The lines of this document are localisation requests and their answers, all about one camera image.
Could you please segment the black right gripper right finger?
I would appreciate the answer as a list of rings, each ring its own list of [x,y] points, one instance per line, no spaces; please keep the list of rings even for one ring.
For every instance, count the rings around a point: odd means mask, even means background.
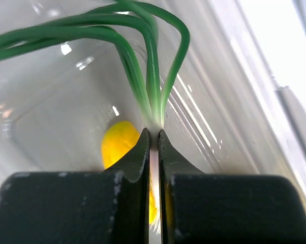
[[[162,243],[306,243],[306,213],[280,175],[208,174],[158,137]]]

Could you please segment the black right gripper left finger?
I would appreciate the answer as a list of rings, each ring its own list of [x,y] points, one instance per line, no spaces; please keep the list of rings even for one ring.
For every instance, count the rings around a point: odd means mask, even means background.
[[[17,172],[0,187],[0,243],[148,243],[147,129],[102,172]]]

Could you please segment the green toy scallion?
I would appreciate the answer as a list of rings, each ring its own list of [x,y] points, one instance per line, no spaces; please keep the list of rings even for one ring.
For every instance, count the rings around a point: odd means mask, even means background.
[[[164,82],[160,81],[157,18],[176,28],[181,36],[178,50]],[[129,42],[114,30],[116,25],[133,28],[142,34],[147,53],[145,72],[141,71]],[[189,30],[178,17],[155,5],[138,1],[116,1],[79,15],[1,34],[0,61],[82,38],[112,43],[120,56],[148,133],[149,144],[145,151],[148,166],[148,226],[154,234],[160,235],[162,221],[158,136],[164,126],[167,100],[189,48]]]

